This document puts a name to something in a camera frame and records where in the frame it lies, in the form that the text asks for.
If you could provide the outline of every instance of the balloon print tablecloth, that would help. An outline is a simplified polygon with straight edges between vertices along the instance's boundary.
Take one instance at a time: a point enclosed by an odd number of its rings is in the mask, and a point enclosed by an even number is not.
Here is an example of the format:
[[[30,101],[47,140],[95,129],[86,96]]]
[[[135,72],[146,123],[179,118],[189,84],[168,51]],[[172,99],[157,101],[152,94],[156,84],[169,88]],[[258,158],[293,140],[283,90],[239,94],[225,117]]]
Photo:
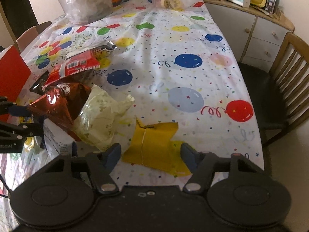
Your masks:
[[[32,75],[18,103],[28,104],[38,97],[29,92],[30,85],[45,70],[62,63],[67,53],[104,39],[118,48],[100,60],[100,69],[91,73],[88,82],[118,101],[128,94],[135,98],[113,138],[123,152],[130,145],[136,118],[145,125],[178,122],[173,140],[223,157],[242,153],[263,168],[259,130],[245,83],[202,0],[185,11],[155,8],[151,0],[127,0],[107,18],[82,27],[59,18],[24,58]],[[44,151],[24,153],[3,158],[7,162],[2,174],[13,188],[42,166],[42,161],[48,162]],[[111,175],[120,187],[183,187],[189,178],[121,161]],[[214,182],[225,177],[227,173],[217,173]],[[11,213],[7,222],[14,223]]]

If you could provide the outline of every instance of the white cabinet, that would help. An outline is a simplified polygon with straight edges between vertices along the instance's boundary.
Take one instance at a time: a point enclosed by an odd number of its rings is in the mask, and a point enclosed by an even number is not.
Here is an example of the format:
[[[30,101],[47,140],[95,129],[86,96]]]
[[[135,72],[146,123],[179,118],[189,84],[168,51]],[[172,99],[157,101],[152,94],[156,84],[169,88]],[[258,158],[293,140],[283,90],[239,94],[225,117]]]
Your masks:
[[[231,8],[231,3],[227,1],[221,3],[224,5],[213,4],[218,3],[214,0],[205,2],[236,60],[268,72],[286,33],[291,32],[289,29],[294,26],[278,20],[275,23],[271,18],[265,19],[259,14],[261,12],[253,8],[234,8],[235,5]]]
[[[228,41],[237,61],[245,49],[255,16],[237,9],[206,3],[206,7]]]
[[[250,40],[245,56],[254,57],[268,62],[274,62],[279,49],[280,46],[276,44],[253,37]]]
[[[287,32],[289,32],[289,30],[259,17],[254,27],[252,37],[281,46]]]

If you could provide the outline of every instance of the screw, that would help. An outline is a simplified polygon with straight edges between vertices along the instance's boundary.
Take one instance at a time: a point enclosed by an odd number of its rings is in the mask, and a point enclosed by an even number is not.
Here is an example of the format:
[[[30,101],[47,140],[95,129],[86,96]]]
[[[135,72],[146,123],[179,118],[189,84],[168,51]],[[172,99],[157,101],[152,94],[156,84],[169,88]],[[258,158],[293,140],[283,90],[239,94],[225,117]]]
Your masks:
[[[155,192],[153,192],[153,191],[148,191],[147,194],[148,194],[148,195],[155,195]]]
[[[104,191],[104,192],[112,192],[115,189],[116,189],[116,186],[115,186],[115,184],[112,184],[112,183],[103,184],[101,186],[101,190]]]
[[[186,185],[186,189],[191,192],[191,191],[198,191],[200,190],[200,184],[197,183],[188,183]]]
[[[146,193],[138,193],[139,197],[146,197]]]

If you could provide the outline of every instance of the brown foil bag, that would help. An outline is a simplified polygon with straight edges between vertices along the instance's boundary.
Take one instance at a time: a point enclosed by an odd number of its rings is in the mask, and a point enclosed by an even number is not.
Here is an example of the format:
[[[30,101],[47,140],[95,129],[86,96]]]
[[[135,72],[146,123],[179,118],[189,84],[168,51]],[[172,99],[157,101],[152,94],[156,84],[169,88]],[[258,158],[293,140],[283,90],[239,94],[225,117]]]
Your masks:
[[[34,114],[48,117],[61,127],[71,129],[90,92],[90,87],[78,82],[58,84],[31,103],[28,109]]]

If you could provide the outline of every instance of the black chair seat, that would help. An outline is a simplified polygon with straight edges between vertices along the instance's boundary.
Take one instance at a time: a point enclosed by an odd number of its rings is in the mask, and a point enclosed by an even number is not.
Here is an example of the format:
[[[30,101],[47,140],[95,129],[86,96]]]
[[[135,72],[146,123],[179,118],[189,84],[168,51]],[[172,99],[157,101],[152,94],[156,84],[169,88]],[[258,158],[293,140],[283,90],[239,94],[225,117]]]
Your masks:
[[[282,93],[271,76],[256,67],[238,63],[261,130],[285,129],[287,111]]]

